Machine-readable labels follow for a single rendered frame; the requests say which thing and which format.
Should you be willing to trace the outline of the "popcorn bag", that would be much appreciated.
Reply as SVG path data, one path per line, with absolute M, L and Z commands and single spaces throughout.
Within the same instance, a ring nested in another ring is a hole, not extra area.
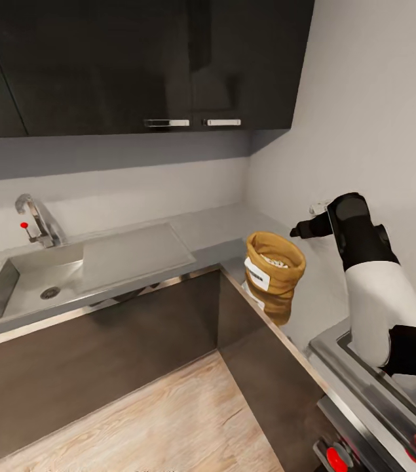
M 246 239 L 246 251 L 244 264 L 250 282 L 267 294 L 291 298 L 307 266 L 298 246 L 276 233 L 255 231 Z

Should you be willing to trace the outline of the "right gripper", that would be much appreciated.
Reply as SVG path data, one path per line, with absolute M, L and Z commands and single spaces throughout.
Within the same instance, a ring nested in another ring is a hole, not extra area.
M 312 220 L 299 222 L 296 227 L 292 228 L 291 236 L 307 239 L 312 237 L 325 237 L 327 235 L 333 234 L 331 232 L 324 231 L 324 229 L 320 227 L 319 218 L 325 213 L 326 212 L 321 213 L 319 216 L 313 218 Z

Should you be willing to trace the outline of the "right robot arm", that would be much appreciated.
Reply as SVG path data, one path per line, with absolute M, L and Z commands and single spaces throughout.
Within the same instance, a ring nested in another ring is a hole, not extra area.
M 291 236 L 334 234 L 347 282 L 355 350 L 366 364 L 384 370 L 416 404 L 416 291 L 392 251 L 390 233 L 383 224 L 373 225 L 359 192 L 311 203 L 309 213 L 312 220 L 299 222 Z

